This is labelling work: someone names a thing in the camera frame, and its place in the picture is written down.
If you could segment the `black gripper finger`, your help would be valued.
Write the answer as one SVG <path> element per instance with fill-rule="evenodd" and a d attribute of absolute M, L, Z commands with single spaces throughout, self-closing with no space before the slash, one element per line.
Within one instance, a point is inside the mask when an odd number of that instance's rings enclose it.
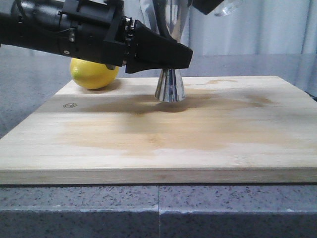
<path fill-rule="evenodd" d="M 211 13 L 223 0 L 192 0 L 192 6 L 203 14 Z"/>

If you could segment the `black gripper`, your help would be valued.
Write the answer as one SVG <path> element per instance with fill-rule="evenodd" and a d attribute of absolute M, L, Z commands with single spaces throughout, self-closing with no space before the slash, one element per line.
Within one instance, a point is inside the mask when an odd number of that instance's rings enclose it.
<path fill-rule="evenodd" d="M 193 55 L 189 47 L 153 32 L 139 20 L 131 38 L 126 39 L 133 21 L 124 15 L 123 7 L 122 0 L 66 0 L 60 27 L 69 31 L 60 42 L 61 51 L 110 67 L 123 66 L 126 61 L 126 73 L 189 67 Z"/>

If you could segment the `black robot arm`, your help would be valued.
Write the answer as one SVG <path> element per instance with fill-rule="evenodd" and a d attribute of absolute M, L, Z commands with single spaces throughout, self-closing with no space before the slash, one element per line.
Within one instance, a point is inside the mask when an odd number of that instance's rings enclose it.
<path fill-rule="evenodd" d="M 3 0 L 0 42 L 106 65 L 126 73 L 188 68 L 192 50 L 124 15 L 124 2 Z"/>

